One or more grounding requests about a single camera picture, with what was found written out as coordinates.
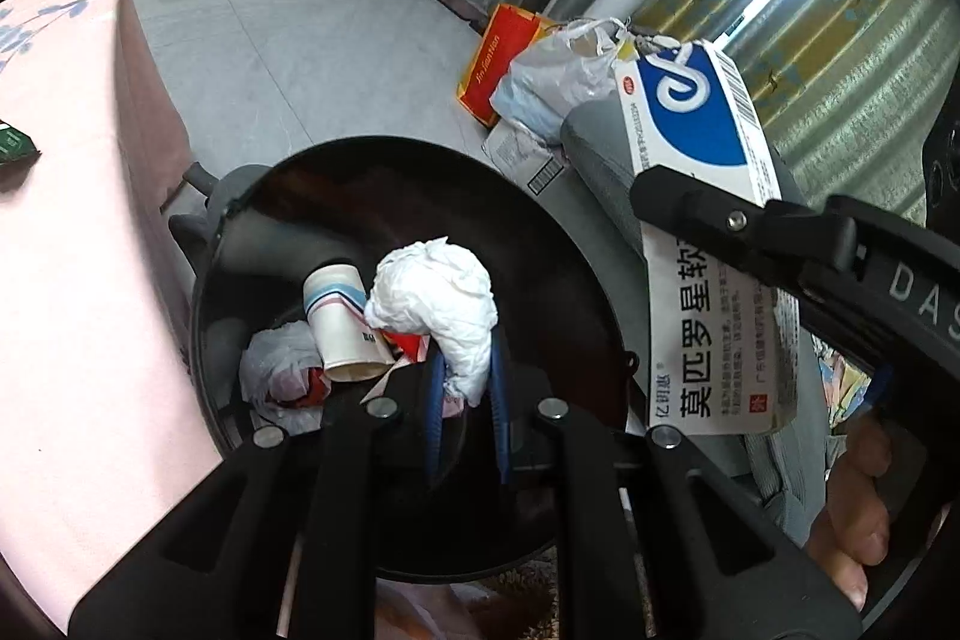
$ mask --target pink tablecloth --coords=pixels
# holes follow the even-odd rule
[[[62,629],[219,461],[190,386],[160,204],[190,161],[133,0],[0,4],[0,552]]]

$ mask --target cardboard box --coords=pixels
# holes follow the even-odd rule
[[[539,197],[569,166],[560,148],[550,149],[523,124],[503,119],[483,142],[501,175]]]
[[[40,153],[30,137],[10,124],[0,121],[0,172],[21,167],[35,160]]]
[[[765,204],[773,161],[736,65],[709,42],[616,65],[632,166]],[[650,425],[759,434],[796,413],[797,302],[642,224],[650,279]]]

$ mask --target white tissue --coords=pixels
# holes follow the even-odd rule
[[[364,317],[375,329],[429,333],[446,360],[446,392],[480,404],[496,304],[490,274],[466,247],[442,237],[388,254],[376,266]]]

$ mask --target orange box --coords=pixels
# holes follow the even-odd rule
[[[490,105],[510,62],[530,44],[544,37],[553,23],[512,4],[498,4],[483,41],[457,86],[457,100],[474,118],[493,128],[499,116]]]

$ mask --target floor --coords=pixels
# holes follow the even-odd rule
[[[215,175],[313,143],[415,137],[486,160],[454,87],[479,37],[434,0],[134,0]]]

